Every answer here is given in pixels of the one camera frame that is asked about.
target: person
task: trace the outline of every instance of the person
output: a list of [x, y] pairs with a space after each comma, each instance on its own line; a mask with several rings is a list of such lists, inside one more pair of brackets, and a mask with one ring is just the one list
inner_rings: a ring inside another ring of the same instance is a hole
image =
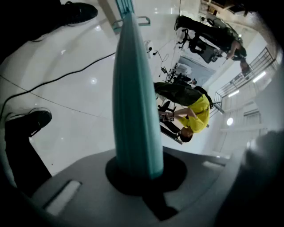
[[86, 3], [60, 0], [15, 0], [0, 3], [0, 64], [27, 41], [41, 41], [61, 26], [75, 26], [95, 18], [98, 10]]
[[[158, 112], [166, 112], [167, 110], [169, 110], [169, 105], [170, 105], [170, 101], [166, 101], [165, 104], [161, 107], [158, 108]], [[173, 124], [171, 121], [169, 121], [169, 119], [165, 119], [164, 117], [160, 118], [160, 122], [162, 122], [172, 133], [174, 134], [179, 134], [180, 133], [180, 129]]]
[[6, 155], [19, 190], [31, 197], [51, 174], [30, 144], [34, 136], [52, 119], [45, 108], [31, 110], [26, 115], [9, 113], [5, 122]]
[[227, 53], [227, 59], [240, 61], [240, 67], [243, 74], [248, 74], [250, 72], [249, 64], [246, 62], [247, 53], [245, 48], [242, 46], [240, 40], [237, 40], [228, 32], [228, 29], [210, 27], [186, 16], [179, 16], [177, 18], [175, 30], [180, 27], [195, 31], [193, 42], [196, 41], [196, 38], [202, 36]]
[[191, 82], [189, 82], [189, 84], [191, 84], [191, 85], [196, 85], [196, 84], [197, 84], [196, 79], [194, 78]]
[[159, 112], [166, 118], [174, 117], [183, 124], [180, 139], [189, 142], [194, 133], [201, 132], [209, 122], [209, 112], [213, 103], [207, 92], [199, 86], [194, 89], [191, 86], [169, 84], [164, 82], [154, 83], [155, 92], [187, 108], [177, 110], [173, 113]]

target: white wall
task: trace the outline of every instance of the white wall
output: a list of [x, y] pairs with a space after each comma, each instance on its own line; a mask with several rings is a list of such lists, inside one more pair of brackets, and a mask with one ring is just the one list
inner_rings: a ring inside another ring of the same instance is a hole
[[[244, 110], [265, 87], [267, 81], [271, 80], [272, 74], [265, 75], [262, 79], [253, 83], [252, 81], [239, 89], [239, 93], [228, 98], [223, 98], [223, 115], [221, 130], [217, 132], [217, 139], [213, 145], [213, 154], [231, 155], [246, 147], [249, 140], [255, 139], [267, 133], [267, 124], [261, 113], [244, 117]], [[226, 124], [232, 117], [234, 123]]]
[[281, 67], [271, 83], [256, 98], [256, 104], [269, 130], [278, 131], [284, 128], [283, 85], [283, 67]]

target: hand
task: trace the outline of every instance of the hand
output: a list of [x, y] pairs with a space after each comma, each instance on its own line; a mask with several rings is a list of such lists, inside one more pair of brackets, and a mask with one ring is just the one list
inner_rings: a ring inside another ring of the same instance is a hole
[[173, 116], [173, 113], [169, 113], [169, 112], [162, 112], [162, 111], [159, 111], [159, 114], [160, 115], [164, 115], [166, 117], [172, 117]]
[[227, 58], [227, 59], [230, 59], [230, 58], [232, 58], [232, 57], [233, 57], [233, 53], [230, 52], [230, 53], [227, 54], [227, 57], [226, 57], [226, 58]]

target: black cable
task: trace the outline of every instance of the black cable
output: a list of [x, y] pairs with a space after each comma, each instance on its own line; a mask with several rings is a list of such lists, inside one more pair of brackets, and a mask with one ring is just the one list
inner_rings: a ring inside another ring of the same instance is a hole
[[58, 81], [58, 80], [60, 80], [60, 79], [62, 79], [62, 78], [64, 78], [64, 77], [66, 77], [66, 76], [68, 76], [68, 75], [71, 75], [71, 74], [74, 74], [74, 73], [82, 72], [82, 71], [84, 71], [85, 69], [87, 69], [88, 67], [92, 66], [93, 64], [95, 64], [95, 63], [97, 63], [97, 62], [99, 62], [99, 61], [101, 61], [101, 60], [104, 60], [104, 59], [106, 59], [106, 58], [108, 58], [108, 57], [110, 57], [110, 56], [112, 56], [112, 55], [114, 55], [114, 54], [115, 54], [115, 53], [112, 53], [112, 54], [110, 54], [110, 55], [108, 55], [108, 56], [105, 56], [105, 57], [103, 57], [103, 58], [101, 58], [101, 59], [95, 60], [95, 61], [92, 62], [91, 64], [87, 65], [86, 67], [84, 67], [83, 69], [80, 69], [80, 70], [78, 70], [78, 71], [73, 71], [73, 72], [67, 73], [67, 74], [65, 74], [65, 75], [63, 75], [63, 76], [61, 76], [61, 77], [58, 77], [57, 79], [54, 79], [54, 80], [51, 80], [51, 81], [47, 81], [47, 82], [41, 83], [41, 84], [35, 86], [34, 88], [32, 88], [32, 89], [30, 89], [30, 90], [27, 90], [27, 91], [25, 91], [25, 92], [18, 93], [18, 94], [15, 94], [15, 95], [11, 95], [11, 96], [8, 97], [8, 98], [5, 100], [5, 102], [3, 103], [2, 110], [1, 110], [1, 114], [0, 114], [0, 120], [2, 119], [2, 115], [3, 115], [3, 112], [4, 112], [5, 105], [6, 105], [6, 103], [7, 103], [10, 99], [15, 98], [15, 97], [18, 97], [18, 96], [21, 96], [21, 95], [23, 95], [23, 94], [30, 93], [30, 92], [32, 92], [33, 90], [35, 90], [35, 89], [37, 89], [37, 88], [39, 88], [39, 87], [41, 87], [41, 86], [43, 86], [43, 85], [46, 85], [46, 84], [49, 84], [49, 83], [53, 83], [53, 82]]
[[163, 59], [162, 59], [162, 57], [161, 57], [159, 51], [156, 51], [156, 53], [153, 53], [153, 55], [156, 55], [157, 53], [159, 54], [161, 61], [163, 61]]

